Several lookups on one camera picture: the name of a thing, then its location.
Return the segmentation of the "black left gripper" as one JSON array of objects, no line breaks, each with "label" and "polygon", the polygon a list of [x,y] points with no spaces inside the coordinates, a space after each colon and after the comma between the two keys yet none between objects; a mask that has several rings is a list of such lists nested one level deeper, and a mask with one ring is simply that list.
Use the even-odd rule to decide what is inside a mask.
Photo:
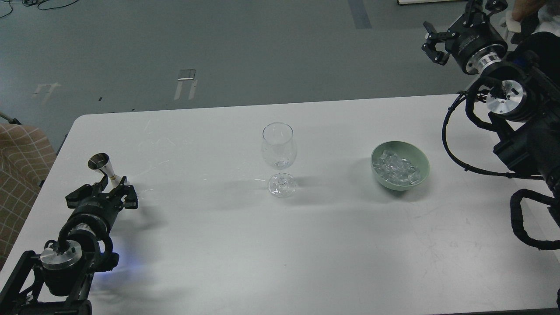
[{"label": "black left gripper", "polygon": [[138,209],[138,195],[127,177],[109,193],[102,193],[101,183],[84,184],[66,196],[68,209],[73,209],[66,222],[67,235],[87,229],[100,237],[110,235],[116,218],[122,209]]}]

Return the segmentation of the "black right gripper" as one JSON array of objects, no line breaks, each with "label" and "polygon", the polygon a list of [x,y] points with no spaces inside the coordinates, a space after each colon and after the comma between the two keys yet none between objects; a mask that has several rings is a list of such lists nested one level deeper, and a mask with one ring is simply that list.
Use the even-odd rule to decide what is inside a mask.
[{"label": "black right gripper", "polygon": [[[430,22],[424,22],[427,36],[422,51],[435,64],[446,65],[451,54],[465,74],[482,72],[479,60],[483,56],[494,53],[502,58],[507,52],[506,41],[489,20],[506,8],[506,0],[467,0],[464,19],[458,18],[448,31],[437,32]],[[438,44],[446,42],[449,52],[437,50]]]}]

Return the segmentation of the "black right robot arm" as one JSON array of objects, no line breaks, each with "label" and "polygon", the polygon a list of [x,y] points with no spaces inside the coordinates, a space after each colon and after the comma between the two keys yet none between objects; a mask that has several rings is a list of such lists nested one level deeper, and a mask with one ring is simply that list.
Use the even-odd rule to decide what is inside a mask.
[{"label": "black right robot arm", "polygon": [[[530,199],[548,206],[559,222],[559,20],[540,14],[540,24],[508,51],[506,40],[490,23],[493,14],[507,8],[505,0],[469,0],[447,30],[438,32],[424,22],[422,50],[432,62],[445,65],[452,56],[465,74],[478,78],[461,91],[448,108],[442,143],[450,158],[466,171],[496,177],[541,180],[553,195],[528,189],[510,199],[514,235],[539,250],[558,250],[559,241],[538,241],[524,227],[521,202]],[[477,127],[498,135],[493,153],[507,173],[484,170],[458,159],[449,149],[447,126],[452,113],[465,102],[467,118]]]}]

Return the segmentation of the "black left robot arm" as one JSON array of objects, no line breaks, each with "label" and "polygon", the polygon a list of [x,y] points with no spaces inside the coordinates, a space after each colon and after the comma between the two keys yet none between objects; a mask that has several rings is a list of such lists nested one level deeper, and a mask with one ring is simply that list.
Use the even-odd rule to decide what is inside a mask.
[{"label": "black left robot arm", "polygon": [[108,176],[68,194],[73,212],[56,240],[41,253],[22,253],[1,291],[3,315],[90,315],[88,299],[96,273],[119,262],[110,231],[123,209],[137,209],[135,188],[122,177],[106,192]]}]

